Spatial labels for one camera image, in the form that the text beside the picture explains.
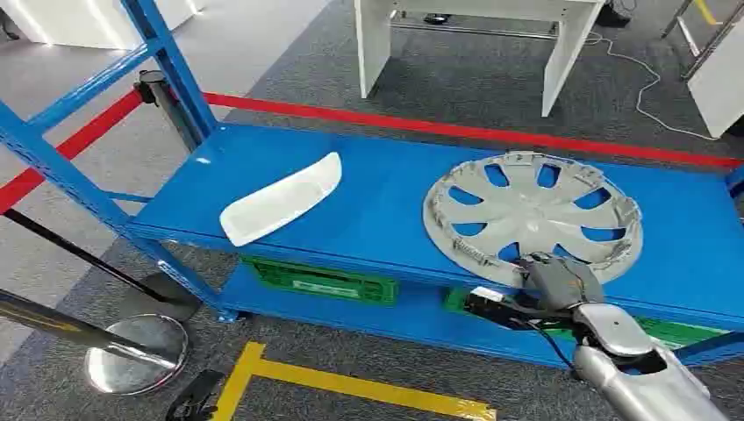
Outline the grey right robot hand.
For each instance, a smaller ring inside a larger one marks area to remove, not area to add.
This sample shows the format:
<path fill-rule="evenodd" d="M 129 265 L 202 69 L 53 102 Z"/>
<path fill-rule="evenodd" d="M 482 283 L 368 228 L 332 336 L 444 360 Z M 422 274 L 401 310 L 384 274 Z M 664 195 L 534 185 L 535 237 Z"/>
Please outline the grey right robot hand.
<path fill-rule="evenodd" d="M 601 283 L 579 260 L 538 252 L 521 256 L 517 265 L 524 270 L 524 285 L 538 293 L 540 306 L 546 310 L 605 302 Z"/>

